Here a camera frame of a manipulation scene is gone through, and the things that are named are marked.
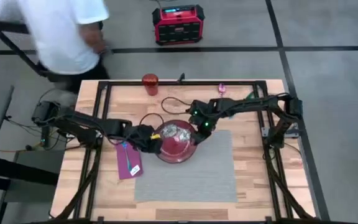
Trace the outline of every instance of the concrete floor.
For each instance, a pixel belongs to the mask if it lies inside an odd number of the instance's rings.
[[[276,46],[265,1],[178,0],[162,5],[194,3],[202,5],[206,14],[204,39],[195,45]],[[358,1],[272,3],[284,46],[358,45]],[[157,47],[150,15],[155,2],[106,0],[106,4],[111,17],[104,23],[104,35],[114,48]],[[9,36],[20,48],[34,49],[27,35]],[[0,41],[0,50],[7,49]],[[287,57],[298,96],[304,100],[306,128],[330,217],[358,222],[358,51],[287,52]],[[285,81],[278,52],[115,54],[105,65],[113,78],[140,78],[145,73],[178,78],[185,72],[187,78]],[[14,55],[0,55],[0,85],[2,81],[16,87],[9,114],[17,122],[30,124],[35,103],[52,85]],[[4,150],[22,149],[37,141],[10,124],[0,132]],[[50,205],[51,201],[12,203],[4,223],[46,220]]]

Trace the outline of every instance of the wooden tabletop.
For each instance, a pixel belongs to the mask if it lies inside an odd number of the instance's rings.
[[[281,80],[266,80],[269,94],[284,92]],[[83,82],[76,105],[76,110],[92,114],[98,81]],[[251,86],[226,86],[225,97],[245,98]],[[218,98],[217,86],[160,86],[158,95],[148,96],[142,86],[113,86],[108,118],[129,119],[134,124],[147,113],[159,113],[165,121],[170,119],[188,120],[189,115],[166,114],[160,107],[167,96],[175,96],[185,102],[193,100],[208,102]],[[104,95],[102,93],[99,117],[101,117]],[[167,101],[170,111],[184,111],[183,106],[174,101]],[[149,116],[144,124],[155,128],[161,120]],[[236,175],[237,203],[232,202],[136,202],[134,200],[135,179],[119,180],[116,150],[104,141],[101,163],[94,198],[92,220],[104,216],[104,220],[264,220],[272,216],[273,205],[265,161],[262,159],[263,148],[256,112],[236,114],[233,119],[220,119],[217,129],[231,130],[233,143],[234,172]],[[286,139],[286,143],[299,149],[296,139]],[[67,147],[78,145],[70,142]],[[305,210],[314,215],[311,194],[303,169],[300,153],[289,146],[281,149],[287,184]],[[69,203],[78,189],[81,166],[85,149],[70,150],[65,153],[59,181],[53,201],[51,214],[58,215]],[[282,195],[279,200],[283,217],[285,210]],[[88,193],[85,193],[81,217],[85,215]]]

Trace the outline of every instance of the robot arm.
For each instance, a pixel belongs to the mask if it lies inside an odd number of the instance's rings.
[[[285,103],[282,110],[278,101]],[[227,118],[241,112],[267,110],[275,113],[280,121],[269,129],[265,142],[272,147],[283,147],[284,134],[287,129],[302,118],[302,101],[289,94],[268,96],[251,100],[233,100],[230,98],[216,98],[204,103],[194,100],[187,113],[191,114],[189,122],[197,125],[194,135],[195,143],[199,144],[208,138],[215,130],[219,118]]]
[[[133,126],[131,121],[124,119],[94,118],[49,101],[37,105],[32,121],[40,127],[54,126],[63,133],[72,134],[87,147],[100,146],[103,136],[128,141],[142,152],[159,154],[162,145],[160,138],[153,138],[154,128],[151,126]]]

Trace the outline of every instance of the gray felt pad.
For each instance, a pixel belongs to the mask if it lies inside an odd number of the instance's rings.
[[[180,164],[141,156],[144,173],[136,178],[135,201],[237,202],[230,131],[214,132]]]

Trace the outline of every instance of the red plastic bowl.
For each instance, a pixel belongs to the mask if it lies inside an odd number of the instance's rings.
[[[196,130],[186,121],[171,120],[155,130],[163,139],[158,158],[168,163],[180,163],[189,159],[196,151],[191,134]]]

